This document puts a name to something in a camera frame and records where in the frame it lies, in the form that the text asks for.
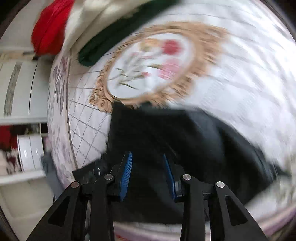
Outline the white shelf cabinet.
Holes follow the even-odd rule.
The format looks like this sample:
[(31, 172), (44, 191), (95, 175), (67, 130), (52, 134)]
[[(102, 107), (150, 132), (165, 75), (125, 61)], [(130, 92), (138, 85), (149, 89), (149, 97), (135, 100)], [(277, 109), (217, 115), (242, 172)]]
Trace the white shelf cabinet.
[(32, 51), (1, 51), (1, 126), (15, 147), (3, 150), (1, 207), (11, 224), (36, 223), (53, 193), (41, 165), (46, 141), (47, 98), (52, 63)]

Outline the floral quilted bedspread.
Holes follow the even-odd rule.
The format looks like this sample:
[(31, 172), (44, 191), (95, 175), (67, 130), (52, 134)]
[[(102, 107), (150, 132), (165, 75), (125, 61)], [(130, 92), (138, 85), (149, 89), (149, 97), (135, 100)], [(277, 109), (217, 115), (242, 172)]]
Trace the floral quilted bedspread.
[[(222, 55), (209, 73), (194, 77), (173, 108), (201, 108), (236, 128), (261, 148), (269, 161), (295, 174), (295, 32), (270, 1), (180, 1), (143, 24), (202, 22), (228, 31)], [(98, 158), (106, 148), (111, 116), (99, 109), (93, 89), (120, 41), (94, 65), (78, 54), (57, 55), (50, 73), (48, 131), (52, 156), (63, 186), (72, 171)]]

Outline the red folded garment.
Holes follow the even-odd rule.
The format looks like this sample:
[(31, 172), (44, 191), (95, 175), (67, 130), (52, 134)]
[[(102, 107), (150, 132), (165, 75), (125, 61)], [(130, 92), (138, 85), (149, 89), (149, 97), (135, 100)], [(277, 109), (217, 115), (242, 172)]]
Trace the red folded garment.
[(31, 36), (36, 55), (56, 55), (61, 51), (73, 4), (73, 0), (55, 0), (42, 10)]

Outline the cream folded garment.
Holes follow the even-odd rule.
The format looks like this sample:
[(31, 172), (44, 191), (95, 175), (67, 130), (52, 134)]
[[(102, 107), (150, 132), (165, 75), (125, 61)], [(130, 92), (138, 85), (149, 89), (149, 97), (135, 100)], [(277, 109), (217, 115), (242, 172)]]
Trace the cream folded garment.
[(65, 27), (63, 53), (78, 54), (102, 30), (131, 16), (148, 1), (74, 1)]

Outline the green folded garment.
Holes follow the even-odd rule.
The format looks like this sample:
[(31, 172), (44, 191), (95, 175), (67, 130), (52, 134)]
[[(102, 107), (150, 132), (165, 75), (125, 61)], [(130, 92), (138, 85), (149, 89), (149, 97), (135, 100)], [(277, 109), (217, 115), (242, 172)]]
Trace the green folded garment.
[(140, 5), (92, 37), (79, 51), (78, 62), (86, 67), (94, 65), (114, 45), (177, 3), (178, 1), (149, 1)]

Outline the black cloth garment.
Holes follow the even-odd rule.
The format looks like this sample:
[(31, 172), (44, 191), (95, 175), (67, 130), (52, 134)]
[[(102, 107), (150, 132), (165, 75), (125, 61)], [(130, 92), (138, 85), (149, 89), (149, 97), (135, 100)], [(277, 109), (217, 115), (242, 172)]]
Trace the black cloth garment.
[(202, 182), (224, 182), (243, 204), (287, 174), (260, 148), (202, 110), (131, 109), (115, 103), (106, 150), (73, 175), (81, 183), (93, 182), (127, 151), (133, 166), (127, 195), (113, 207), (118, 222), (181, 223), (183, 206), (170, 197), (163, 157)]

